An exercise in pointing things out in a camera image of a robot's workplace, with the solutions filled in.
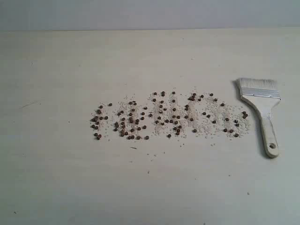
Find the white bristle wooden paint brush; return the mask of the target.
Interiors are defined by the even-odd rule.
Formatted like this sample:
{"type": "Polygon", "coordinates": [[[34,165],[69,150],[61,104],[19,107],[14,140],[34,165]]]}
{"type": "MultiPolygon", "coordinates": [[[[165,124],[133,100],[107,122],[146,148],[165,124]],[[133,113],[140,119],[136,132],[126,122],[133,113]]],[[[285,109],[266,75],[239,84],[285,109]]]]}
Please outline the white bristle wooden paint brush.
{"type": "Polygon", "coordinates": [[[236,84],[241,100],[249,104],[259,117],[267,156],[278,157],[280,151],[271,121],[271,110],[281,101],[277,82],[272,79],[239,78],[236,84]]]}

